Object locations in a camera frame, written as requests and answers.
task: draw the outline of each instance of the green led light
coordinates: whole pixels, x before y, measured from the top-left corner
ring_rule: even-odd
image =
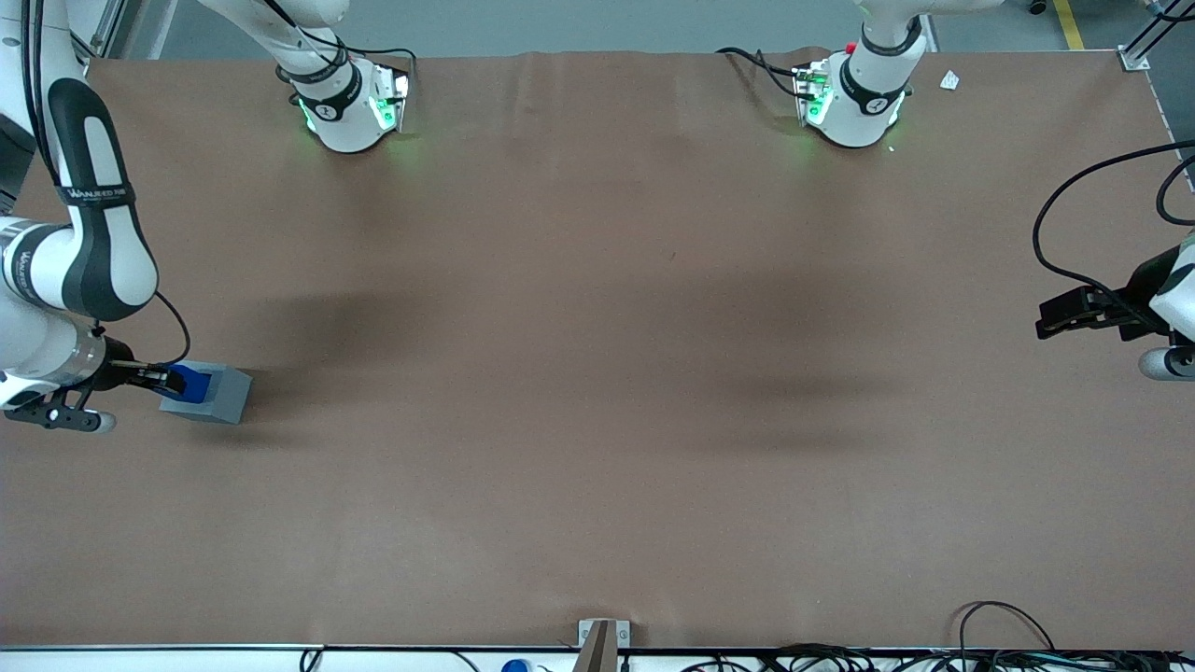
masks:
[[[307,129],[315,133],[315,122],[311,121],[311,112],[307,111],[307,105],[302,102],[302,98],[299,99],[299,109],[302,110],[302,116],[307,120]]]
[[[373,108],[374,116],[378,118],[378,126],[382,130],[390,130],[394,128],[394,105],[390,104],[386,99],[376,99],[373,96],[369,97],[369,104]]]

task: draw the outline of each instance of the gray box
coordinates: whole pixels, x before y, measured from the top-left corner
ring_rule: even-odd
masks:
[[[208,393],[197,404],[163,399],[158,410],[196,422],[240,424],[240,416],[245,410],[245,402],[249,399],[249,387],[253,384],[251,375],[222,364],[191,360],[183,360],[178,364],[197,373],[210,375]]]

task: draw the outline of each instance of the brown table surface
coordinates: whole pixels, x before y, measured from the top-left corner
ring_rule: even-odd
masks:
[[[1195,387],[1034,334],[1044,197],[1168,140],[1111,53],[927,56],[862,151],[722,56],[528,54],[421,62],[412,135],[336,155],[271,71],[92,68],[195,358],[257,384],[235,428],[0,424],[5,641],[944,644],[1004,599],[1190,644]],[[1173,161],[1080,183],[1049,253],[1119,286],[1176,244]]]

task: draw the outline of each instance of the yellow floor line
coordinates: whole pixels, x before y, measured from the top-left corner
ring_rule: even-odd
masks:
[[[1074,12],[1071,11],[1071,2],[1067,0],[1054,0],[1054,8],[1058,10],[1058,23],[1062,24],[1066,47],[1068,49],[1083,49],[1083,36],[1079,35],[1079,25],[1074,23]]]

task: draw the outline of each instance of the metal bracket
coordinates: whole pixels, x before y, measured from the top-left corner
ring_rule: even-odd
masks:
[[[1150,69],[1150,59],[1141,56],[1140,59],[1133,60],[1126,51],[1127,47],[1119,44],[1116,47],[1116,56],[1121,60],[1121,67],[1124,72],[1141,72]]]
[[[577,621],[577,646],[584,646],[586,637],[589,636],[589,629],[594,627],[598,621],[613,621],[614,633],[618,635],[618,648],[627,648],[631,646],[631,622],[630,621],[618,621],[614,618],[586,618],[584,621]]]

